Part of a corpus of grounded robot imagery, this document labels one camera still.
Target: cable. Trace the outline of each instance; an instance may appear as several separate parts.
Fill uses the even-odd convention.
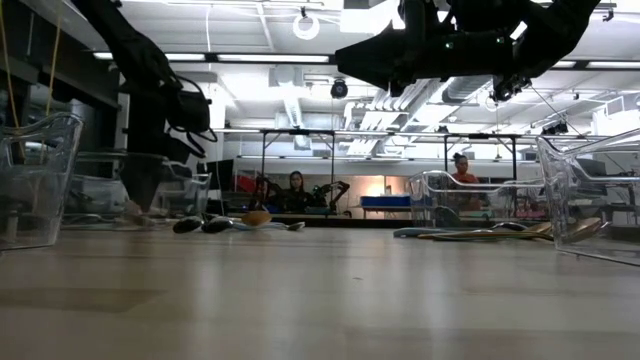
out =
[[[9,88],[9,103],[11,104],[11,113],[13,115],[13,125],[16,129],[20,128],[20,122],[18,121],[18,111],[16,109],[16,100],[13,94],[13,83],[11,82],[11,68],[9,66],[9,46],[7,44],[7,34],[4,26],[4,1],[0,0],[0,32],[2,33],[2,44],[4,45],[4,66],[7,72],[7,87]],[[24,146],[20,144],[20,153],[26,161],[26,154]]]
[[[211,52],[211,34],[209,33],[209,16],[211,15],[211,10],[213,9],[213,6],[209,6],[209,8],[207,9],[207,14],[205,15],[205,30],[207,32],[207,51]],[[209,83],[207,85],[207,88],[209,90],[209,95],[211,95],[211,83]],[[218,148],[217,148],[217,143],[216,143],[216,160],[218,159]],[[225,216],[224,213],[224,203],[222,201],[222,185],[220,183],[220,167],[219,167],[219,161],[216,161],[216,181],[218,186],[220,187],[220,194],[219,194],[219,201],[220,201],[220,212],[222,213],[222,216]]]
[[[335,25],[340,25],[340,20],[330,20],[329,18],[325,17],[325,16],[316,16],[316,18],[318,18],[318,20],[323,20],[326,21],[328,23],[331,24],[335,24]]]
[[[562,118],[562,115],[560,115],[560,113],[553,107],[551,106],[551,104],[549,104],[549,102],[547,101],[547,99],[545,99],[542,95],[540,95],[540,93],[538,92],[538,90],[536,90],[536,88],[534,88],[533,86],[531,87],[531,89],[538,95],[538,97],[540,97],[540,99],[542,99],[542,101],[544,101],[545,104],[547,104],[547,106],[549,108],[551,108],[551,110],[553,110],[553,112],[558,115],[558,117]],[[573,125],[571,125],[571,123],[567,120],[565,120],[565,123],[567,125],[569,125],[570,128],[573,129],[573,131],[575,131],[576,133],[578,133],[578,136],[584,138],[584,135],[582,135],[582,133],[580,131],[578,131],[578,129],[576,129],[575,127],[573,127]]]
[[[209,15],[211,15],[212,9],[213,9],[213,6],[209,6],[209,8],[207,9],[207,14],[204,17],[205,19],[204,28],[205,28],[205,31],[207,32],[207,52],[211,52],[211,34],[209,33]]]
[[[56,75],[56,65],[58,64],[58,48],[60,47],[60,28],[62,23],[62,0],[58,0],[58,8],[56,9],[56,39],[53,43],[53,58],[51,59],[51,74],[49,76],[49,95],[47,96],[47,107],[45,108],[45,116],[49,116],[51,113],[51,103],[53,102],[53,83]],[[44,138],[40,142],[40,165],[44,162],[45,148]]]

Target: wooden table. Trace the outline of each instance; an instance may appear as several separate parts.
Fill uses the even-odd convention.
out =
[[[0,258],[2,359],[637,359],[640,270],[385,230],[67,232]]]

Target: black robotic arm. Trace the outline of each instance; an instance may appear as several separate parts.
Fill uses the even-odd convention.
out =
[[[440,22],[434,0],[402,0],[404,30],[336,51],[338,70],[399,96],[417,79],[494,75],[494,99],[505,101],[568,55],[600,0],[447,0]],[[451,20],[456,19],[455,27]],[[512,41],[524,22],[528,28]]]
[[[322,185],[322,186],[316,186],[313,189],[313,206],[315,207],[326,207],[327,206],[327,200],[326,200],[326,196],[327,194],[329,194],[331,191],[333,190],[339,190],[338,193],[331,199],[329,200],[329,209],[331,211],[336,211],[337,207],[336,207],[336,203],[338,202],[338,200],[340,200],[340,198],[342,197],[342,195],[344,195],[347,191],[349,191],[349,188],[351,186],[349,184],[347,184],[346,182],[343,181],[336,181],[333,182],[331,184],[326,184],[326,185]]]
[[[109,47],[114,62],[126,80],[120,92],[130,94],[132,102],[138,101],[149,109],[148,116],[131,119],[131,122],[145,122],[146,128],[150,129],[148,142],[155,146],[144,152],[157,153],[181,162],[187,160],[185,152],[203,158],[204,150],[192,135],[213,142],[217,141],[217,137],[209,128],[209,100],[197,84],[176,75],[164,52],[148,37],[136,31],[120,13],[119,1],[71,2]],[[190,83],[197,91],[183,90],[183,82]],[[176,144],[181,142],[165,134],[165,121],[172,129],[186,133],[191,147]],[[211,134],[211,137],[204,136],[204,133]]]

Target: transparent plastic container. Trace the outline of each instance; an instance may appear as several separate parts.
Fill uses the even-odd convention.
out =
[[[640,129],[571,149],[538,138],[558,250],[640,265]]]
[[[0,250],[56,243],[82,125],[60,113],[0,130]]]
[[[415,227],[483,229],[504,222],[533,226],[548,221],[541,179],[469,184],[444,171],[426,171],[411,177],[408,188]]]
[[[154,204],[167,209],[170,216],[199,215],[207,211],[211,174],[181,176],[167,171],[160,183]]]
[[[181,169],[185,174],[174,171]],[[154,230],[206,211],[210,175],[152,154],[81,152],[65,207],[64,229]]]

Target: person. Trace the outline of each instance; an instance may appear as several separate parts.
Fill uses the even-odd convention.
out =
[[[304,191],[304,178],[300,171],[289,174],[289,189],[287,189],[286,211],[303,213],[309,203],[313,201],[311,194]]]
[[[465,155],[456,153],[453,155],[453,162],[456,165],[456,172],[453,174],[453,178],[463,184],[478,184],[480,181],[478,178],[469,173],[469,159]],[[453,184],[453,188],[459,188],[460,186]],[[482,208],[482,203],[477,195],[458,194],[456,198],[457,207],[461,211],[477,211]]]
[[[456,153],[453,155],[453,162],[456,165],[456,173],[453,174],[453,178],[458,182],[465,184],[477,184],[478,178],[475,175],[469,173],[469,159],[466,156]]]

